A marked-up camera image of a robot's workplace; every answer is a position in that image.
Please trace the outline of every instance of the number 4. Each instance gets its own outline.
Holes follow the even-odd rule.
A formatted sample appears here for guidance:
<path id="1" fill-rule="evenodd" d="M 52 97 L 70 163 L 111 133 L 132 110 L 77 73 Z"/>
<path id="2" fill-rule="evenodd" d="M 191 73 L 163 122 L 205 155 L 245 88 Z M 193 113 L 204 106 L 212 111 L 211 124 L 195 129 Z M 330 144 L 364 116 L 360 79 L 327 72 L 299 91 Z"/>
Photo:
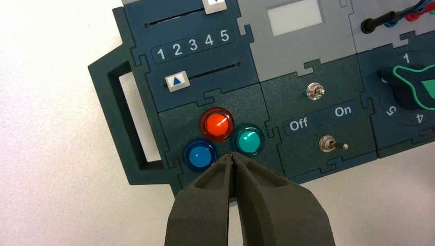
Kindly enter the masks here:
<path id="1" fill-rule="evenodd" d="M 210 34 L 207 34 L 207 38 L 205 39 L 206 45 L 213 45 L 214 41 L 211 39 Z"/>
<path id="2" fill-rule="evenodd" d="M 424 115 L 422 115 L 422 114 L 417 114 L 416 118 L 417 118 L 417 120 L 419 121 L 419 124 L 421 124 L 421 122 L 423 121 L 423 117 L 424 117 Z"/>

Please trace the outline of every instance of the black cable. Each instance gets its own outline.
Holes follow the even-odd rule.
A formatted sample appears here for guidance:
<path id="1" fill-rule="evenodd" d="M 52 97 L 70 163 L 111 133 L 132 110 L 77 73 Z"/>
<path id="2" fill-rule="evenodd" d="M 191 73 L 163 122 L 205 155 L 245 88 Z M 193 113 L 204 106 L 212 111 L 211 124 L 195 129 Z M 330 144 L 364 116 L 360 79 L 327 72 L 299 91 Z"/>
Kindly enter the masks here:
<path id="1" fill-rule="evenodd" d="M 368 18 L 361 23 L 361 31 L 363 31 L 363 33 L 365 34 L 369 34 L 375 31 L 378 26 L 384 25 L 386 23 L 396 23 L 404 17 L 412 13 L 418 12 L 421 8 L 424 8 L 424 6 L 431 1 L 432 0 L 420 0 L 417 4 L 405 10 L 399 12 L 390 11 L 376 19 Z"/>

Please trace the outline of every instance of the number 1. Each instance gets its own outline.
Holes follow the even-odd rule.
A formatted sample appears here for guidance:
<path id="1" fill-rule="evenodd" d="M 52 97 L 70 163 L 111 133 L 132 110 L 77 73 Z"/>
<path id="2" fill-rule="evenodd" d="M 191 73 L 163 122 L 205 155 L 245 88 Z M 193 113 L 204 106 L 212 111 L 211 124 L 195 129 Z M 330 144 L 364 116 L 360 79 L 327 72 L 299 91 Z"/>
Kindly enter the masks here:
<path id="1" fill-rule="evenodd" d="M 406 53 L 406 54 L 403 56 L 403 58 L 406 60 L 406 63 L 409 64 L 409 56 L 408 56 L 408 53 Z"/>
<path id="2" fill-rule="evenodd" d="M 157 54 L 159 54 L 159 55 L 162 56 L 162 60 L 165 59 L 165 55 L 163 54 L 163 50 L 162 50 L 162 49 L 159 49 L 159 51 L 157 52 Z"/>

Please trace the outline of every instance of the gray module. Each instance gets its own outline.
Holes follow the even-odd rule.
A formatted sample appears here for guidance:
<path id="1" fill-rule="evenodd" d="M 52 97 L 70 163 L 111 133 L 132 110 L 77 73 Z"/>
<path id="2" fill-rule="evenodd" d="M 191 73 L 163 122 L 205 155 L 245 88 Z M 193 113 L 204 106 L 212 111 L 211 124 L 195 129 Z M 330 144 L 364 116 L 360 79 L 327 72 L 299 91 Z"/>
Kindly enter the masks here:
<path id="1" fill-rule="evenodd" d="M 304 63 L 316 59 L 319 59 L 321 63 L 326 63 L 355 54 L 349 23 L 352 7 L 344 0 L 319 0 L 321 16 L 319 24 L 273 35 L 268 10 L 294 3 L 303 4 L 303 1 L 239 0 L 241 17 L 237 19 L 237 22 L 241 35 L 246 33 L 245 25 L 250 25 L 252 29 L 254 42 L 250 46 L 260 81 L 292 72 L 303 76 L 313 72 L 312 68 L 305 68 Z M 301 13 L 302 17 L 307 14 L 306 12 Z M 294 15 L 286 14 L 285 11 L 279 15 L 279 19 L 283 22 L 292 17 Z"/>
<path id="2" fill-rule="evenodd" d="M 424 14 L 415 22 L 402 19 L 394 27 L 379 26 L 370 34 L 361 31 L 361 22 L 367 18 L 377 18 L 390 11 L 401 11 L 416 4 L 416 0 L 353 0 L 353 14 L 349 16 L 357 52 L 364 52 L 384 45 L 392 44 L 394 48 L 408 44 L 400 40 L 400 35 L 415 31 L 416 35 L 435 30 L 435 15 Z"/>

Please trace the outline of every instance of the red cable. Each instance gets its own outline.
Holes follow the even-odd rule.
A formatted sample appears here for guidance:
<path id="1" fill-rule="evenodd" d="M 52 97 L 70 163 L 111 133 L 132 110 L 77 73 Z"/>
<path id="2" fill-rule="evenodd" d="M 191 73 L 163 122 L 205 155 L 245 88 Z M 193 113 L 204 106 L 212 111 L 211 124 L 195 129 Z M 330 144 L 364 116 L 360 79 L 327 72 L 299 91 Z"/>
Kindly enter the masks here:
<path id="1" fill-rule="evenodd" d="M 406 17 L 406 19 L 409 22 L 415 22 L 416 20 L 418 20 L 420 18 L 420 16 L 422 16 L 423 14 L 428 13 L 430 11 L 433 11 L 433 10 L 435 10 L 435 2 L 426 4 L 426 6 L 424 6 L 424 9 L 422 12 L 410 14 Z"/>

